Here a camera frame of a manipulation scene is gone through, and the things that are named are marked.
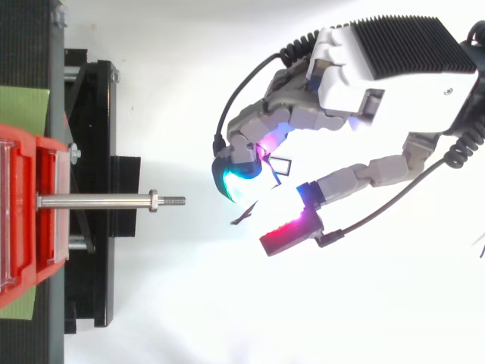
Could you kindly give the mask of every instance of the blue light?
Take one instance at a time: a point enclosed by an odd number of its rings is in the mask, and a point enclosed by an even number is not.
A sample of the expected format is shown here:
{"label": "blue light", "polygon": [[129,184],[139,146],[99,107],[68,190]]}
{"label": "blue light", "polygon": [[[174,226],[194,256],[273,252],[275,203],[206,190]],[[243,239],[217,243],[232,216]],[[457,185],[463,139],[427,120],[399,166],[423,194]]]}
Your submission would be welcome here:
{"label": "blue light", "polygon": [[266,162],[261,163],[261,173],[254,178],[242,178],[227,171],[223,179],[230,199],[245,209],[278,185],[271,166]]}

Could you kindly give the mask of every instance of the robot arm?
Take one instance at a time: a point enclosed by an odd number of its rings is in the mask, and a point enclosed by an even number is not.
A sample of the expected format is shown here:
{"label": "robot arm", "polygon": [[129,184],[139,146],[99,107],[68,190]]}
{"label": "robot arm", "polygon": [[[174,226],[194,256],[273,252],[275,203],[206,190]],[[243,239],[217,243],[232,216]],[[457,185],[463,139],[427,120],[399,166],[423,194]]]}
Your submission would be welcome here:
{"label": "robot arm", "polygon": [[[351,121],[381,133],[405,131],[408,139],[401,155],[343,168],[299,187],[307,230],[291,223],[283,238],[280,233],[262,237],[268,255],[322,235],[321,220],[311,209],[367,185],[388,186],[420,176],[440,136],[456,130],[479,78],[475,63],[436,18],[379,17],[324,28],[317,35],[299,61],[282,57],[289,69],[278,71],[265,97],[228,124],[230,145],[217,151],[213,164],[219,190],[234,200],[224,181],[228,173],[242,180],[261,179],[268,156],[295,129],[337,131]],[[483,143],[485,127],[482,131],[469,137],[470,143],[462,138],[447,163],[462,165],[458,159]]]}

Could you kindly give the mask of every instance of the bolt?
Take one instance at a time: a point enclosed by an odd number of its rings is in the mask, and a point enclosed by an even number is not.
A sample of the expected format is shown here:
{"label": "bolt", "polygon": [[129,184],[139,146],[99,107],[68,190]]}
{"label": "bolt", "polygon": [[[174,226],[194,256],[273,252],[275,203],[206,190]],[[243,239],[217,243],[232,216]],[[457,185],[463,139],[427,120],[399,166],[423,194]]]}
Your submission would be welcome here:
{"label": "bolt", "polygon": [[77,163],[77,159],[81,158],[81,151],[77,148],[76,143],[72,143],[69,147],[70,153],[70,163],[75,165]]}
{"label": "bolt", "polygon": [[185,197],[158,197],[160,206],[184,206],[185,202]]}
{"label": "bolt", "polygon": [[111,81],[113,83],[120,82],[120,71],[119,70],[111,70]]}
{"label": "bolt", "polygon": [[67,28],[67,7],[58,5],[52,12],[52,23],[58,28]]}

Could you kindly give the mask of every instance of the metal post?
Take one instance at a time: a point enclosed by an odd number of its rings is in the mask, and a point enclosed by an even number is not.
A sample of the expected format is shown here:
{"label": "metal post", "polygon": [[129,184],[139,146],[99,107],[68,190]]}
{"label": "metal post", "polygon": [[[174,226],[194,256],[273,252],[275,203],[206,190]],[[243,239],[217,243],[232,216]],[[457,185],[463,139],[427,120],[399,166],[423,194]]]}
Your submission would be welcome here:
{"label": "metal post", "polygon": [[37,196],[38,209],[149,209],[150,212],[157,212],[159,206],[183,206],[185,202],[185,197],[159,197],[156,190],[151,190],[148,195],[107,193]]}
{"label": "metal post", "polygon": [[68,246],[69,246],[69,250],[87,250],[88,249],[83,235],[70,235]]}

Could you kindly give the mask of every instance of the red plastic bin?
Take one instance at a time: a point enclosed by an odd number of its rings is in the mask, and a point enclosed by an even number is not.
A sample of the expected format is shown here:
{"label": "red plastic bin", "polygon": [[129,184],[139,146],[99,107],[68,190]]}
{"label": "red plastic bin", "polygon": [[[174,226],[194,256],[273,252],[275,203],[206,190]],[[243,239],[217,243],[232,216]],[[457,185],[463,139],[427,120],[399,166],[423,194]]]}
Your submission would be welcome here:
{"label": "red plastic bin", "polygon": [[0,125],[0,309],[68,256],[69,210],[36,211],[36,194],[69,193],[67,147]]}
{"label": "red plastic bin", "polygon": [[0,308],[36,274],[36,138],[0,125]]}

